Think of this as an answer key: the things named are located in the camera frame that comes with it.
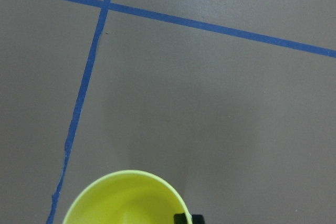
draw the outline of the yellow circular object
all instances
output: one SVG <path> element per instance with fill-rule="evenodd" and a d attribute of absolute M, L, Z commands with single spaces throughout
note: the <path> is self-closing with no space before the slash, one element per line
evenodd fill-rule
<path fill-rule="evenodd" d="M 177 191 L 162 178 L 140 170 L 108 174 L 89 185 L 72 203 L 63 224 L 174 224 L 191 215 Z"/>

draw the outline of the black object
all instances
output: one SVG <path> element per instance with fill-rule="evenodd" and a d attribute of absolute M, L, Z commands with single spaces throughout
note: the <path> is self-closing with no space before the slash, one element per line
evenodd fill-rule
<path fill-rule="evenodd" d="M 193 224 L 205 224 L 203 215 L 192 215 Z M 174 215 L 174 224 L 187 224 L 185 213 Z"/>

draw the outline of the floor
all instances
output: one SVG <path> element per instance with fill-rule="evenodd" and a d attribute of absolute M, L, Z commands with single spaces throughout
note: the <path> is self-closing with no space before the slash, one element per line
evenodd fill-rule
<path fill-rule="evenodd" d="M 335 19 L 336 0 L 0 0 L 0 222 L 61 223 L 141 169 L 208 224 L 333 223 Z"/>

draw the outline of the yellow rounded edge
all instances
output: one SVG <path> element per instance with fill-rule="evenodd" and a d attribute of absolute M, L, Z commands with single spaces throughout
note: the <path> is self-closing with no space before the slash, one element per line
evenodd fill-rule
<path fill-rule="evenodd" d="M 95 180 L 94 182 L 92 182 L 88 187 L 86 187 L 78 196 L 77 198 L 75 199 L 75 201 L 71 204 L 67 214 L 65 215 L 64 217 L 64 220 L 63 220 L 63 224 L 66 224 L 67 221 L 68 221 L 68 218 L 69 218 L 69 215 L 70 213 L 72 212 L 73 208 L 76 206 L 77 202 L 83 197 L 83 195 L 89 191 L 92 187 L 94 187 L 95 185 L 99 184 L 101 181 L 105 180 L 105 179 L 108 179 L 110 177 L 114 177 L 114 176 L 118 176 L 118 175 L 123 175 L 123 174 L 138 174 L 138 175 L 143 175 L 143 176 L 146 176 L 146 177 L 151 177 L 157 181 L 159 181 L 160 183 L 162 183 L 163 185 L 165 185 L 175 196 L 176 198 L 179 200 L 181 206 L 183 207 L 184 209 L 184 212 L 185 212 L 185 216 L 187 218 L 187 223 L 188 224 L 192 224 L 192 218 L 191 218 L 191 214 L 189 213 L 188 209 L 187 209 L 187 206 L 184 202 L 184 200 L 182 199 L 182 197 L 179 195 L 179 193 L 175 190 L 174 187 L 172 187 L 167 181 L 165 181 L 163 178 L 160 178 L 159 176 L 156 176 L 152 173 L 149 173 L 149 172 L 145 172 L 145 171 L 142 171 L 142 170 L 120 170 L 120 171 L 117 171 L 117 172 L 114 172 L 114 173 L 110 173 L 110 174 L 107 174 L 97 180 Z"/>

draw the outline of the gray floor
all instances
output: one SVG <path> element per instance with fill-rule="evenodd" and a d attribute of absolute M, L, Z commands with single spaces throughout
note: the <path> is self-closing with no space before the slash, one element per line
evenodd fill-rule
<path fill-rule="evenodd" d="M 336 0 L 113 0 L 336 49 Z M 99 9 L 0 0 L 0 222 L 44 223 Z M 336 59 L 110 11 L 56 213 L 121 169 L 210 223 L 333 223 Z"/>

